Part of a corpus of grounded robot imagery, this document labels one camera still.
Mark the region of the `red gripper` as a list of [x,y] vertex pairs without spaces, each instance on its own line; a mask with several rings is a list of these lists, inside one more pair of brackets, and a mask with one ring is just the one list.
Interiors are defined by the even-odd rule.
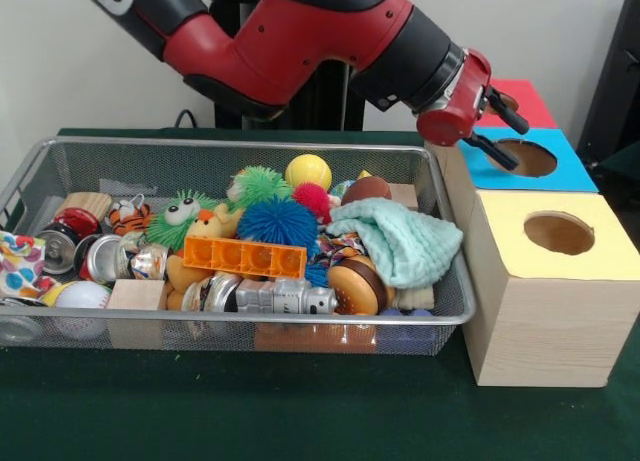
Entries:
[[473,49],[464,48],[463,54],[462,66],[444,92],[417,116],[416,129],[425,141],[436,146],[453,146],[466,138],[467,144],[483,151],[507,171],[513,171],[519,161],[473,129],[486,104],[486,112],[496,114],[518,134],[526,134],[530,125],[517,113],[514,98],[490,86],[491,66],[487,59]]

